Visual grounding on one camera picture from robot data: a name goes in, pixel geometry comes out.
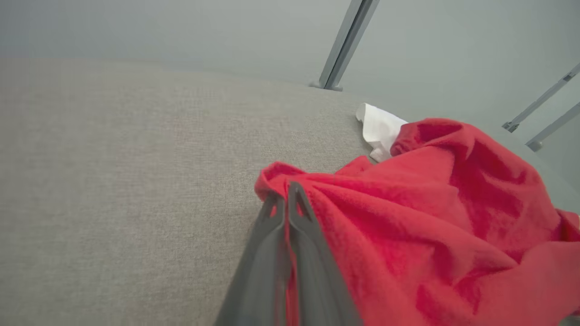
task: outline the metal rod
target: metal rod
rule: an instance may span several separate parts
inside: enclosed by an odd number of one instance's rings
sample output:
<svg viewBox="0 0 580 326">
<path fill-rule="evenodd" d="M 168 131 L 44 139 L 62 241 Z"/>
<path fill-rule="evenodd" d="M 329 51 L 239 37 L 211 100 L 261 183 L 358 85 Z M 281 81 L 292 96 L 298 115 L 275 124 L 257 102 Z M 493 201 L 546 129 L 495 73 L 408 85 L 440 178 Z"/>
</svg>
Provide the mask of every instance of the metal rod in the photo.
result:
<svg viewBox="0 0 580 326">
<path fill-rule="evenodd" d="M 553 134 L 556 130 L 565 125 L 566 122 L 572 120 L 578 114 L 580 114 L 580 103 L 573 106 L 560 118 L 556 119 L 550 125 L 545 127 L 542 131 L 540 131 L 537 135 L 535 135 L 532 139 L 530 139 L 530 141 L 527 142 L 525 145 L 531 148 L 533 151 L 540 150 L 540 148 L 542 148 L 542 141 L 544 139 Z"/>
<path fill-rule="evenodd" d="M 570 81 L 574 76 L 580 73 L 580 63 L 576 65 L 568 74 L 562 77 L 556 84 L 554 84 L 550 89 L 548 89 L 542 96 L 540 96 L 536 101 L 530 104 L 524 111 L 518 114 L 511 121 L 503 124 L 503 127 L 509 132 L 514 132 L 522 121 L 530 116 L 538 107 L 544 104 L 550 97 L 552 97 L 556 92 L 558 92 L 562 87 L 564 87 L 568 81 Z"/>
<path fill-rule="evenodd" d="M 342 90 L 338 86 L 342 75 L 365 29 L 371 21 L 379 0 L 352 0 L 332 45 L 317 85 L 319 88 Z"/>
</svg>

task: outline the red fleece fabric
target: red fleece fabric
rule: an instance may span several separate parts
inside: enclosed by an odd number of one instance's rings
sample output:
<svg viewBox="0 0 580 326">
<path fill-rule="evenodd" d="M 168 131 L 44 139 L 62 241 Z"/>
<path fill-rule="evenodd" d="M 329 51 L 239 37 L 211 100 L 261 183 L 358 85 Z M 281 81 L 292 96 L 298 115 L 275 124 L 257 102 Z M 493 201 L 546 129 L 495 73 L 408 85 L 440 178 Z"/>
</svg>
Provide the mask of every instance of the red fleece fabric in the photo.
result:
<svg viewBox="0 0 580 326">
<path fill-rule="evenodd" d="M 365 325 L 557 325 L 580 306 L 578 215 L 477 128 L 406 124 L 393 158 L 335 174 L 275 162 L 255 185 L 299 182 Z"/>
</svg>

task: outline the gray wall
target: gray wall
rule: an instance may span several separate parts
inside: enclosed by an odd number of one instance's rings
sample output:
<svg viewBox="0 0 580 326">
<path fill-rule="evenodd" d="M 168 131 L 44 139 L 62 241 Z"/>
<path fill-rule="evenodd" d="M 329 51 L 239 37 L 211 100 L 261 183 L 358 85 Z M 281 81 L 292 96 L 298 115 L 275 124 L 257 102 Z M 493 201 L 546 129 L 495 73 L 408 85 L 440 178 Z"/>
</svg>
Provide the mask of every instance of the gray wall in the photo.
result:
<svg viewBox="0 0 580 326">
<path fill-rule="evenodd" d="M 0 56 L 317 80 L 350 0 L 0 0 Z"/>
<path fill-rule="evenodd" d="M 514 118 L 580 62 L 578 0 L 381 0 L 341 81 L 379 107 Z"/>
</svg>

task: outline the gray upholstered couch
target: gray upholstered couch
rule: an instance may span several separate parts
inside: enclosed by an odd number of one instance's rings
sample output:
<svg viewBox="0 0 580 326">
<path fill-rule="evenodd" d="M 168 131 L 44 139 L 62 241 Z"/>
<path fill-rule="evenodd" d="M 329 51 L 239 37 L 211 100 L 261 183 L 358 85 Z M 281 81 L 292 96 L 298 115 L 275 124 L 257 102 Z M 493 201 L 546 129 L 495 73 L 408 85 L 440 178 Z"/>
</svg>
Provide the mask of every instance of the gray upholstered couch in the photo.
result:
<svg viewBox="0 0 580 326">
<path fill-rule="evenodd" d="M 259 171 L 334 172 L 368 154 L 364 100 L 144 64 L 2 61 L 0 324 L 211 324 L 260 208 Z M 580 211 L 528 148 L 479 127 Z"/>
</svg>

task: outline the white tissue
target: white tissue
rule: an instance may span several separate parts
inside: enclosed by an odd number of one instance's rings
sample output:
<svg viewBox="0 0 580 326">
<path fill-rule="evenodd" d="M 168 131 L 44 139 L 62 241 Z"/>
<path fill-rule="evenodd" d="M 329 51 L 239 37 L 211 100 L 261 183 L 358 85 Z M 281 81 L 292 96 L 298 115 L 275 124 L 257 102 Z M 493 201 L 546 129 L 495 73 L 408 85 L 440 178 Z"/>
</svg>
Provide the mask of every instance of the white tissue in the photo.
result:
<svg viewBox="0 0 580 326">
<path fill-rule="evenodd" d="M 357 120 L 362 121 L 362 137 L 372 146 L 371 158 L 382 162 L 391 157 L 390 149 L 401 126 L 407 121 L 368 103 L 358 107 Z"/>
</svg>

